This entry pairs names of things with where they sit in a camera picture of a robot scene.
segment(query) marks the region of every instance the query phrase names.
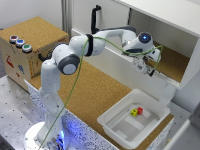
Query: brown box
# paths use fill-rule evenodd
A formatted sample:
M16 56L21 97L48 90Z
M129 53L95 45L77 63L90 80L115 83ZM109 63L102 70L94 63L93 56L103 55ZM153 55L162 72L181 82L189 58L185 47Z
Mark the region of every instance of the brown box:
M22 49L10 44L10 36L17 35L32 46L31 53L23 53ZM42 61L38 54L46 57L52 52L58 42L69 43L66 32L48 23L40 17L21 22L0 31L0 50L6 74L28 90L24 79L27 81L40 74Z

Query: cable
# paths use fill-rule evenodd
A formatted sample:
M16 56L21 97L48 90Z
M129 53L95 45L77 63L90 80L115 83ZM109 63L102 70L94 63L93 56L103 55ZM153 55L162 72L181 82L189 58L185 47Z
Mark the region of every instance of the cable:
M151 51L154 51L154 50L157 49L157 48L161 48L161 52L160 52L159 58L158 58L158 60L157 60L157 62L156 62L156 65L155 65L155 67L154 67L155 70L156 70L156 68L157 68L157 64L158 64L158 62L159 62L159 59L160 59L160 56L161 56L161 53L162 53L162 50L163 50L163 46L160 45L160 46L157 46L157 47L153 48L152 50L149 50L149 51L146 51L146 52L142 52L142 53L130 53L130 52L124 51L123 49L120 49L119 47L117 47L115 44L113 44L112 42L108 41L107 39L104 39L104 38L101 38L101 37L94 37L94 38L104 40L104 41L110 43L111 45L113 45L114 47L116 47L117 49L119 49L120 51L122 51L122 52L124 52L124 53L126 53L126 54L144 55L144 54L150 53ZM46 141L46 139L47 139L47 137L48 137L48 135L49 135L51 129L53 128L54 124L56 123L56 121L57 121L58 118L60 117L60 114L61 114L61 113L63 112L63 110L65 109L65 107L66 107L66 105L67 105L67 103L68 103L68 101L69 101L69 99L70 99L70 97L71 97L71 95L72 95L72 92L74 91L74 88L75 88L75 86L76 86L76 83L77 83L77 81L78 81L78 78L79 78L79 75L80 75L80 72L81 72L81 67L82 67L82 62L83 62L83 56L84 56L84 51L85 51L85 47L86 47L87 43L88 43L88 40L85 42L85 44L84 44L84 46L83 46L83 52L82 52L82 55L81 55L80 67L79 67L79 70L78 70L78 74L77 74L77 76L76 76L76 80L75 80L75 82L74 82L74 85L73 85L73 87L72 87L72 89L71 89L71 91L70 91L70 94L69 94L69 96L68 96L68 98L67 98L67 101L65 102L65 104L64 104L64 106L63 106L63 108L62 108L62 110L60 111L60 113L59 113L58 116L56 117L55 121L54 121L53 124L51 125L51 128L49 129L47 135L45 136L45 138L44 138L44 140L42 141L42 144L40 145L40 147L39 147L38 150L40 150L40 148L42 147L42 145L43 145L44 142Z

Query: white container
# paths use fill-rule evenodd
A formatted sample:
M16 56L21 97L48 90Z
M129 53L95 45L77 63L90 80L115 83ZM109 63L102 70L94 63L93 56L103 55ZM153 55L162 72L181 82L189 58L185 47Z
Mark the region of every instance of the white container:
M133 117L130 112L142 107L142 115ZM170 113L169 108L158 101L134 89L114 106L103 113L97 121L105 133L126 149L137 148L142 141Z

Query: cork mat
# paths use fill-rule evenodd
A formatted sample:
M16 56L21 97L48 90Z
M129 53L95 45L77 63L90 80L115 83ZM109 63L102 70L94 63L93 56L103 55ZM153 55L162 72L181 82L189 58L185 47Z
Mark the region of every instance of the cork mat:
M157 70L180 83L189 61L190 58L164 47ZM151 60L147 64L151 67L155 66L155 62Z
M40 17L21 22L0 31L0 37L9 43L10 36L17 35L25 39L33 51L38 50L68 34Z
M71 76L61 75L61 88L58 94L63 102L66 101L69 95L76 75L77 72ZM39 89L41 86L40 80L40 76L37 76L29 82ZM123 150L124 148L105 134L102 126L97 122L97 118L129 92L131 92L131 89L83 61L79 81L66 108L120 150ZM172 118L172 115L168 115L136 150L146 149Z

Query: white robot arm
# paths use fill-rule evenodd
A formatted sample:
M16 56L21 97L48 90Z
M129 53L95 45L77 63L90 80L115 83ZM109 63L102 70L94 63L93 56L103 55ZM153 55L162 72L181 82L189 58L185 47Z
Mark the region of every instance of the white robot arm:
M95 37L107 39L108 37L114 36L119 36L121 38L123 49L126 52L143 53L154 48L153 39L149 33L143 32L140 33L139 36L136 36L136 31L133 27L122 27L102 30L94 34L93 42L91 43L91 41L89 41L86 44L84 55L95 56L99 55L104 50L106 45L105 40L96 39ZM44 140L54 120L64 106L62 100L59 98L57 93L60 89L60 73L71 75L76 72L80 62L79 57L82 56L82 50L87 40L88 36L81 35L71 38L69 45L67 45L66 43L59 43L52 53L52 58L44 61L42 64L42 85L40 88L40 98L47 108L47 114L45 117L45 124L40 129L36 137L36 140L40 144ZM157 61L159 55L160 51L158 49L155 49L153 52L150 52L148 54L139 56L130 54L129 56L134 57L133 66L138 71L140 71L141 73L149 74L151 70L150 67L146 65L147 59ZM44 143L44 147L49 147L48 143L55 141L55 139L61 136L61 131L63 130L61 120L61 117L59 117L58 121L54 125L54 128L50 131L48 138Z

